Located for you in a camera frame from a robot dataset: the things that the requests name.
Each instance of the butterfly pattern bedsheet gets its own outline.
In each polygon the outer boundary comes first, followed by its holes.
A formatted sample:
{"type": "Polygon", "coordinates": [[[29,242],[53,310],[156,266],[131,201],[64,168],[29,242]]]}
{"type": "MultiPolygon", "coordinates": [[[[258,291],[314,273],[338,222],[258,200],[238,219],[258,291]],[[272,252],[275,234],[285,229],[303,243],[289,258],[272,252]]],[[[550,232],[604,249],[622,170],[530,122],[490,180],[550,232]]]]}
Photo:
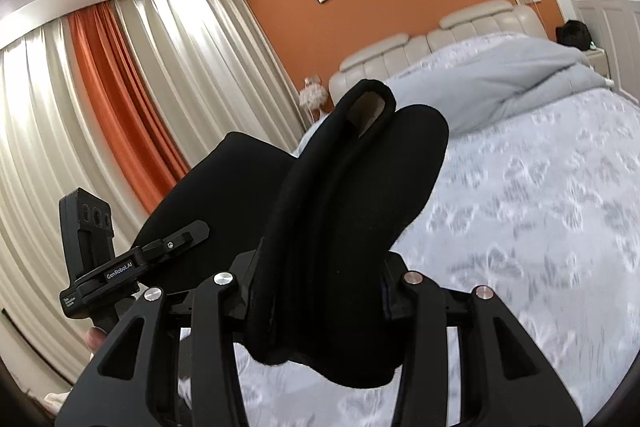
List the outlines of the butterfly pattern bedsheet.
{"type": "MultiPolygon", "coordinates": [[[[488,284],[556,368],[585,423],[640,347],[640,110],[593,89],[452,140],[424,211],[395,250],[443,287],[488,284]]],[[[460,371],[450,334],[449,424],[460,371]]],[[[381,389],[265,367],[236,346],[250,424],[387,427],[381,389]]]]}

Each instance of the beige curtain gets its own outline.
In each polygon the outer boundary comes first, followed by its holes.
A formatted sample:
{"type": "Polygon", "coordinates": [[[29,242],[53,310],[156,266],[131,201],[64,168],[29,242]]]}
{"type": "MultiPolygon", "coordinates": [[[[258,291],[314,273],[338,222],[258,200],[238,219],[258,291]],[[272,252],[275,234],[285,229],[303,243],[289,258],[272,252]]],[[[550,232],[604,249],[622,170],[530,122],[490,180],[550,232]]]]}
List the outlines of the beige curtain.
{"type": "Polygon", "coordinates": [[[88,360],[80,333],[90,322],[70,321],[60,309],[68,277],[58,201],[77,187],[108,201],[117,253],[129,248],[145,212],[74,80],[69,42],[55,20],[0,50],[0,307],[75,380],[88,360]]]}
{"type": "Polygon", "coordinates": [[[244,0],[116,0],[148,91],[194,166],[229,131],[295,148],[308,116],[244,0]]]}

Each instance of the white leather headboard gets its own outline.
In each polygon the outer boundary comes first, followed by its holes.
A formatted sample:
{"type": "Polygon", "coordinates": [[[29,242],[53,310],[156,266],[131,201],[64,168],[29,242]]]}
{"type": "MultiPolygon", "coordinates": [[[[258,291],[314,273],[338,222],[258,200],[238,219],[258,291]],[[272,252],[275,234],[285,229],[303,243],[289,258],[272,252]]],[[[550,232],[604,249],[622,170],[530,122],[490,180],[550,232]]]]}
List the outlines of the white leather headboard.
{"type": "Polygon", "coordinates": [[[406,33],[376,42],[345,58],[329,79],[334,103],[363,78],[386,80],[423,57],[454,42],[478,35],[511,31],[546,39],[545,29],[529,6],[492,0],[469,6],[442,18],[439,28],[410,38],[406,33]]]}

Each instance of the curtain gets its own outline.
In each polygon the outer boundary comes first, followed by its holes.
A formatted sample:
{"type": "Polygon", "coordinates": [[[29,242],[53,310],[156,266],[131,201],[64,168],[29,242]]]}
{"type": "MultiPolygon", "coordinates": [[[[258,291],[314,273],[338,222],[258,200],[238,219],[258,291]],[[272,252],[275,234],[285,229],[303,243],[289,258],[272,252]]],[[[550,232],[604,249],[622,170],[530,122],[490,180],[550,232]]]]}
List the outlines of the curtain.
{"type": "Polygon", "coordinates": [[[151,213],[189,171],[146,93],[109,3],[69,15],[82,79],[100,127],[151,213]]]}
{"type": "Polygon", "coordinates": [[[68,28],[55,20],[0,50],[0,306],[50,363],[75,380],[90,323],[66,319],[58,201],[77,187],[108,201],[114,248],[127,250],[145,212],[95,121],[68,28]]]}
{"type": "Polygon", "coordinates": [[[116,0],[146,87],[194,166],[229,131],[290,151],[310,122],[244,0],[116,0]]]}

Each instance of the silver screw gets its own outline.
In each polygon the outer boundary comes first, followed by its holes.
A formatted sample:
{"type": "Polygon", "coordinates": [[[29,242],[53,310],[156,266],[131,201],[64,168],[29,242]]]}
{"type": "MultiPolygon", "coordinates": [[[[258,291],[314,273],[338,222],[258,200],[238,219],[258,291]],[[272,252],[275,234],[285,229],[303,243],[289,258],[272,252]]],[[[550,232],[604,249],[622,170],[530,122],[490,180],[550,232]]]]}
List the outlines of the silver screw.
{"type": "Polygon", "coordinates": [[[494,291],[489,286],[478,286],[476,288],[476,295],[484,301],[488,301],[495,295],[494,291]]]}
{"type": "Polygon", "coordinates": [[[220,286],[226,286],[227,284],[229,284],[232,280],[234,279],[234,276],[231,275],[229,272],[220,272],[220,273],[216,273],[213,276],[213,281],[216,284],[219,284],[220,286]]]}
{"type": "Polygon", "coordinates": [[[409,284],[420,284],[424,280],[424,277],[420,272],[407,272],[404,274],[404,281],[409,284]]]}
{"type": "Polygon", "coordinates": [[[149,288],[145,292],[145,299],[148,301],[157,301],[162,296],[162,290],[160,288],[149,288]]]}

